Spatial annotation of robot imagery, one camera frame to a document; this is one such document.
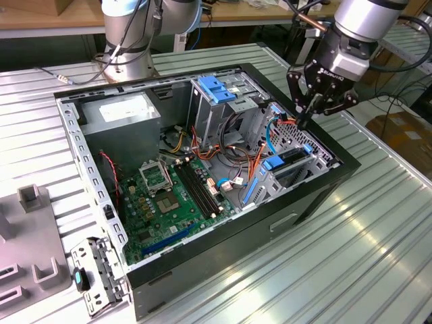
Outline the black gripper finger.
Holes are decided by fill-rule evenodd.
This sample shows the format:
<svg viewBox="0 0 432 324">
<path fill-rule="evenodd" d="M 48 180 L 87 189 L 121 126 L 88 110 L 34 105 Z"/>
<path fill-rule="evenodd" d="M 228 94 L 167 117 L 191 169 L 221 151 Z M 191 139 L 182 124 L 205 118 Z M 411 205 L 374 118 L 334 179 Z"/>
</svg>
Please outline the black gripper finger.
<svg viewBox="0 0 432 324">
<path fill-rule="evenodd" d="M 317 84 L 306 93 L 302 111 L 302 129 L 306 129 L 315 115 L 333 115 L 357 105 L 358 95 L 353 88 L 343 84 Z"/>
<path fill-rule="evenodd" d="M 297 128 L 306 128 L 315 113 L 317 67 L 315 65 L 290 67 L 286 74 L 286 80 L 298 112 Z"/>
</svg>

